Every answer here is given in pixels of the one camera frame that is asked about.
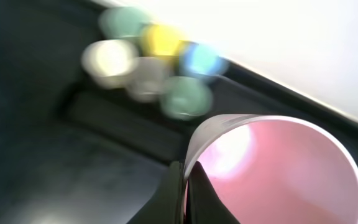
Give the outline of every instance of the pink plastic cup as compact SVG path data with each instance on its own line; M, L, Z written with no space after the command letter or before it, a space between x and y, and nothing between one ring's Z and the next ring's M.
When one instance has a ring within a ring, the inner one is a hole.
M185 178L196 161L240 223L358 224L356 163L336 138L307 121L215 116L191 138Z

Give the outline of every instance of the white wall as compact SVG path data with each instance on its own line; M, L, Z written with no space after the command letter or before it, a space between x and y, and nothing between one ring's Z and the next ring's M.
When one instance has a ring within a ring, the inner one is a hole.
M116 0L94 0L107 4ZM358 121L358 0L121 0Z

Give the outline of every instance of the pink cup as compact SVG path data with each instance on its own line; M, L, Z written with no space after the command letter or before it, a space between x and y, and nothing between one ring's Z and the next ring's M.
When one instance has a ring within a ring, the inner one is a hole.
M307 121L215 116L190 141L185 178L197 160L240 223L358 224L356 163Z

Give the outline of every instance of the cup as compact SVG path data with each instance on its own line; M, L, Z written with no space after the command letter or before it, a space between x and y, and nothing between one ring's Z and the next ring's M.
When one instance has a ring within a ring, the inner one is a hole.
M315 124L286 116L223 114L194 132L185 179L200 161L240 223L358 224L358 168Z

